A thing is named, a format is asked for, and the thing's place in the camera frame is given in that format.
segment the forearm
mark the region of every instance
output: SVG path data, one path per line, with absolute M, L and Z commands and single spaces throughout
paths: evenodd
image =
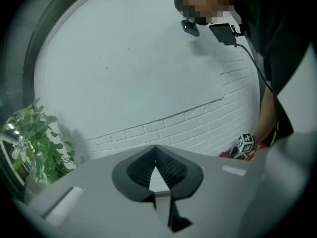
M 259 125 L 256 132 L 253 134 L 255 144 L 261 143 L 269 135 L 275 123 L 276 114 L 273 102 L 273 94 L 266 86 L 262 99 Z

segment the green plant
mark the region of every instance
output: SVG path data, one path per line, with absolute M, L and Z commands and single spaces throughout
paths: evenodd
M 53 143 L 48 132 L 57 137 L 50 127 L 57 121 L 54 116 L 47 116 L 44 107 L 37 107 L 37 99 L 32 105 L 13 114 L 6 122 L 6 128 L 13 129 L 19 135 L 17 149 L 14 158 L 14 170 L 17 171 L 23 162 L 29 163 L 36 181 L 46 181 L 51 184 L 69 173 L 65 164 L 74 163 L 74 151 L 68 141 L 64 141 L 71 149 L 65 157 L 60 150 L 63 144 Z

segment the black cap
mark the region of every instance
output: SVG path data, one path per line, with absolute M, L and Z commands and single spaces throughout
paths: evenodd
M 200 17 L 200 13 L 198 11 L 194 11 L 190 9 L 188 5 L 184 5 L 184 0 L 174 0 L 174 5 L 179 12 L 183 13 L 184 17 L 194 18 L 196 24 L 202 26 L 208 25 L 208 23 L 206 22 L 206 18 Z

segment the man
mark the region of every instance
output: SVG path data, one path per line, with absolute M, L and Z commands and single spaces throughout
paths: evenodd
M 309 44 L 310 31 L 301 24 L 303 1 L 299 0 L 175 0 L 175 7 L 186 17 L 204 24 L 209 18 L 232 10 L 241 16 L 247 37 L 263 57 L 264 74 L 272 88 L 265 87 L 260 120 L 254 133 L 255 145 L 261 143 L 278 120 L 277 138 L 293 132 L 291 123 L 277 99 L 298 67 Z

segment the cable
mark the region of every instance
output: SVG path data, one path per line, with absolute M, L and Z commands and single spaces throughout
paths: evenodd
M 254 63 L 254 66 L 257 68 L 257 70 L 258 70 L 258 72 L 259 72 L 261 78 L 263 79 L 264 83 L 266 84 L 266 86 L 268 87 L 268 89 L 269 89 L 271 92 L 273 92 L 272 88 L 268 85 L 268 83 L 266 82 L 266 80 L 265 80 L 265 78 L 263 77 L 262 73 L 260 72 L 260 69 L 258 68 L 258 65 L 257 65 L 256 61 L 254 61 L 252 55 L 251 55 L 250 52 L 246 49 L 246 47 L 244 47 L 244 46 L 241 45 L 241 44 L 236 44 L 235 46 L 240 46 L 240 47 L 242 47 L 242 48 L 248 53 L 249 57 L 251 58 L 252 62 Z

